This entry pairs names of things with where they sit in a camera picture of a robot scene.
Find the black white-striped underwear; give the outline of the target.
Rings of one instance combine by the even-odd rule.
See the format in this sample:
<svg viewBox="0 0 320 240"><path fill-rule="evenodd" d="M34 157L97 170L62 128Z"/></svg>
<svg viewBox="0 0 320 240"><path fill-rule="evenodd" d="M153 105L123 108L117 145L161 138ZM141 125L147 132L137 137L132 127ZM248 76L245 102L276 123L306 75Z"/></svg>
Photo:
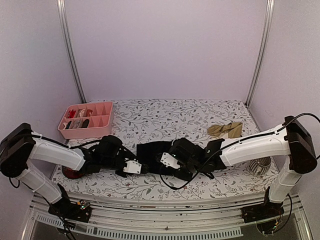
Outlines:
<svg viewBox="0 0 320 240"><path fill-rule="evenodd" d="M140 163L148 165L149 173L174 176L175 170L171 167L165 167L160 159L163 153L169 153L169 149L173 145L172 141L153 141L149 143L138 144L136 146L136 155Z"/></svg>

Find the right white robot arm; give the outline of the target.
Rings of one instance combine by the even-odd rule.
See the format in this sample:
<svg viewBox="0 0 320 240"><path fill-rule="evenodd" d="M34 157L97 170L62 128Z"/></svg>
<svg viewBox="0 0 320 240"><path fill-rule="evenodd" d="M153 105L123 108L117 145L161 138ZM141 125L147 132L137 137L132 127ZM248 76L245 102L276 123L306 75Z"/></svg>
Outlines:
<svg viewBox="0 0 320 240"><path fill-rule="evenodd" d="M173 141L160 161L167 168L186 168L196 174L274 156L285 156L286 160L269 187L267 200L258 208L262 218L269 218L302 175L312 172L318 164L312 137L297 117L287 116L283 124L247 137L212 140L205 148L180 138Z"/></svg>

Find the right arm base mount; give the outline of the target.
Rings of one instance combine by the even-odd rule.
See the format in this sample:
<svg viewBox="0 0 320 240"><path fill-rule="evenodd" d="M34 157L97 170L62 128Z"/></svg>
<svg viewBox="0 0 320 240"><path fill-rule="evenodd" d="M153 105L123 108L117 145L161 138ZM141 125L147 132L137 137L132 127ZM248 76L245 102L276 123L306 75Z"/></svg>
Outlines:
<svg viewBox="0 0 320 240"><path fill-rule="evenodd" d="M251 223L268 218L278 217L284 213L283 202L273 203L269 199L270 187L264 194L263 203L241 208L241 218L245 223Z"/></svg>

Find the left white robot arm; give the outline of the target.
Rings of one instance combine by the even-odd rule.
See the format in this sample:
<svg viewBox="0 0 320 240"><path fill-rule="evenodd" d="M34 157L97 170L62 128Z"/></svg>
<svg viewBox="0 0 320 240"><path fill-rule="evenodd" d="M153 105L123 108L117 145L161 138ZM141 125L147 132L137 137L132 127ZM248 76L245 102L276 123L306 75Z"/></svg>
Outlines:
<svg viewBox="0 0 320 240"><path fill-rule="evenodd" d="M122 141L107 135L76 146L68 146L32 131L22 123L0 142L0 171L8 178L15 178L33 192L42 195L63 216L74 213L74 205L63 198L62 189L49 180L33 164L40 160L61 165L78 174L98 173L110 168L124 174L140 174L142 164L123 146Z"/></svg>

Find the tan beige underwear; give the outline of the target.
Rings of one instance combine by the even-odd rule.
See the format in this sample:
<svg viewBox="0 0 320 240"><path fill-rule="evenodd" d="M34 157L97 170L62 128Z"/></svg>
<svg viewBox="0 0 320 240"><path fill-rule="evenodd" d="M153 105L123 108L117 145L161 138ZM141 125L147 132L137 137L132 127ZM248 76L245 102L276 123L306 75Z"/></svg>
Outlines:
<svg viewBox="0 0 320 240"><path fill-rule="evenodd" d="M219 139L236 139L242 135L243 124L231 122L225 125L212 125L207 129L207 134Z"/></svg>

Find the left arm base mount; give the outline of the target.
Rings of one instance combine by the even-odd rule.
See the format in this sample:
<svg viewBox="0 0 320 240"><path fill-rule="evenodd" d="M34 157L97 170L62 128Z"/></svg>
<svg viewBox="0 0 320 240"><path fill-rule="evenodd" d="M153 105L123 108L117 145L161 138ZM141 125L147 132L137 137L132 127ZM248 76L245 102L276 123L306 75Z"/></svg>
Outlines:
<svg viewBox="0 0 320 240"><path fill-rule="evenodd" d="M88 223L92 214L90 204L84 200L72 203L65 189L58 183L61 199L49 205L48 212L64 219Z"/></svg>

